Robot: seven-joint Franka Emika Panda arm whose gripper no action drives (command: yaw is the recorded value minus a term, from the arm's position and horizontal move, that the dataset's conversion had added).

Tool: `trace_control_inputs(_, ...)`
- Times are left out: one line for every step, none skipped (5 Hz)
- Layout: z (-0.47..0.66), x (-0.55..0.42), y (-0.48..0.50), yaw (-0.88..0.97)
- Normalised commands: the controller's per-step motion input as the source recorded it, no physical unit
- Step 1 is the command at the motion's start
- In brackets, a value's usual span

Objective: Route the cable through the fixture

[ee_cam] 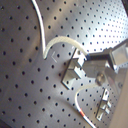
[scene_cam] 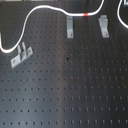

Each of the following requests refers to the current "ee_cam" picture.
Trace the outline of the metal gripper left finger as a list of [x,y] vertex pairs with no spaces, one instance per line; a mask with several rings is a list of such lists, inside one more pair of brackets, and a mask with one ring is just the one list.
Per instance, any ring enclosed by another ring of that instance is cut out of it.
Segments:
[[86,64],[89,66],[94,66],[98,68],[109,67],[111,69],[114,68],[115,60],[112,55],[112,49],[105,49],[102,52],[90,53],[86,56],[87,60]]

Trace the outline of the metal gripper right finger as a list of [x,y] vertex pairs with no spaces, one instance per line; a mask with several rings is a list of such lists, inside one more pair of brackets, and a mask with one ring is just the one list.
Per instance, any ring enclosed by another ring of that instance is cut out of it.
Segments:
[[104,83],[108,83],[115,94],[119,95],[125,81],[126,72],[126,68],[119,68],[117,71],[106,68],[104,71],[97,73],[96,83],[99,86],[103,85]]

